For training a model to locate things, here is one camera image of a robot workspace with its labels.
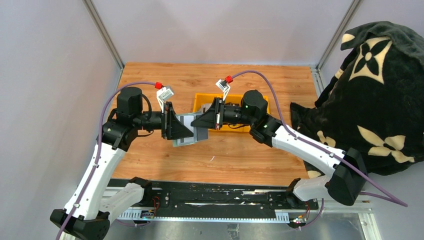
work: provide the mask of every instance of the wooden tabletop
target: wooden tabletop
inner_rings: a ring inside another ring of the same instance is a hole
[[[129,62],[119,86],[135,81],[161,82],[172,87],[169,99],[177,114],[191,113],[195,93],[221,93],[218,79],[244,70],[263,73],[275,89],[284,120],[290,124],[290,102],[313,107],[317,99],[309,67],[232,64],[175,64]],[[159,111],[156,89],[139,86]],[[277,107],[271,91],[261,77],[247,73],[231,83],[230,94],[258,90],[269,97],[271,115]],[[173,147],[172,141],[155,131],[135,139],[119,163],[114,178],[140,177],[160,181],[207,182],[287,186],[295,178],[308,178],[304,164],[291,153],[270,148],[252,139],[249,133],[209,131],[209,139],[193,145]]]

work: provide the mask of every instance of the gray floor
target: gray floor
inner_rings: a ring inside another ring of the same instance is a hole
[[[135,228],[114,222],[107,240],[365,240],[356,213],[324,213],[302,231],[279,223],[152,222]]]

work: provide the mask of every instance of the yellow bin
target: yellow bin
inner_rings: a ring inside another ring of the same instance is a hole
[[[214,98],[222,98],[223,94],[219,93],[196,93],[194,96],[194,107],[193,112],[197,112],[200,110],[203,104],[211,104],[214,101]],[[229,94],[226,96],[226,103],[240,104],[242,102],[243,95],[241,94]],[[268,103],[268,108],[266,112],[270,114],[270,102],[268,100],[268,96],[263,96],[263,99]],[[241,124],[237,124],[235,126],[229,127],[228,125],[222,125],[220,130],[210,129],[212,131],[224,131],[224,132],[239,132],[239,133],[248,133],[251,130],[250,126],[240,127]]]

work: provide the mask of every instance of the red connector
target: red connector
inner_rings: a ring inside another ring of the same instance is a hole
[[[231,76],[226,76],[225,81],[226,81],[227,84],[230,84],[230,83],[233,82],[233,78]]]
[[[163,88],[164,86],[162,85],[162,83],[160,83],[160,82],[156,82],[156,84],[154,85],[154,88],[155,89],[161,89],[161,88]]]

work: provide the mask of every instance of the black blanket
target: black blanket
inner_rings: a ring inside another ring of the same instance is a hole
[[[390,175],[424,160],[424,38],[408,27],[372,22],[346,31],[352,49],[315,102],[291,103],[294,129],[361,152],[369,173]],[[305,162],[309,177],[322,173]]]

